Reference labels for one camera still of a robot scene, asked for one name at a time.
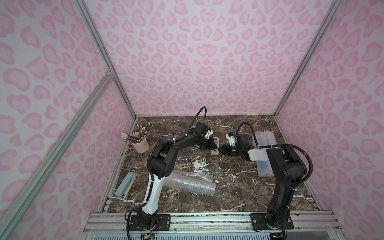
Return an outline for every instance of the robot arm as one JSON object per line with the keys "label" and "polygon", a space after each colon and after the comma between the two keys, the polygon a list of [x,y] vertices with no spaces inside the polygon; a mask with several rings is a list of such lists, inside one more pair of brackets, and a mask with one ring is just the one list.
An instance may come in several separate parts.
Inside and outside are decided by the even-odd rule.
{"label": "robot arm", "polygon": [[144,202],[149,194],[150,197],[146,205],[137,211],[140,224],[144,228],[152,229],[154,227],[160,193],[166,177],[171,174],[175,166],[178,152],[191,146],[199,146],[201,150],[217,149],[212,134],[213,131],[207,125],[198,122],[196,127],[191,128],[183,137],[174,139],[173,142],[157,144],[147,162],[150,174]]}
{"label": "robot arm", "polygon": [[302,180],[307,169],[292,147],[269,148],[266,152],[276,177],[275,191],[265,216],[266,223],[273,229],[280,228],[283,218],[289,217],[294,186]]}

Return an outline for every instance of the marble tabletop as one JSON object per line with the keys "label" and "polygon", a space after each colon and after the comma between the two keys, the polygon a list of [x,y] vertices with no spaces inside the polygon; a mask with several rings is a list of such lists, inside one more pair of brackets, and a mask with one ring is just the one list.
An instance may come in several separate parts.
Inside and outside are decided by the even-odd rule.
{"label": "marble tabletop", "polygon": [[[137,178],[127,200],[113,199],[108,212],[125,213],[142,203],[148,184],[146,161],[150,150],[158,140],[181,136],[190,125],[193,117],[140,117],[138,123],[146,126],[150,148],[145,153],[137,153],[132,146],[123,163],[116,188],[130,171]],[[255,131],[274,132],[278,143],[284,139],[271,115],[259,116],[207,116],[206,123],[220,139],[220,145],[227,143],[225,134],[236,132],[242,122],[250,122]],[[246,133],[251,141],[251,130],[243,125],[241,133]],[[200,151],[189,147],[179,152],[176,170],[193,172],[202,170],[214,176],[216,192],[214,196],[183,192],[163,187],[159,212],[221,212],[221,211],[265,211],[275,189],[274,177],[258,177],[256,162],[247,162],[231,156],[212,156],[210,151]],[[291,210],[315,210],[316,206],[305,185],[295,193]]]}

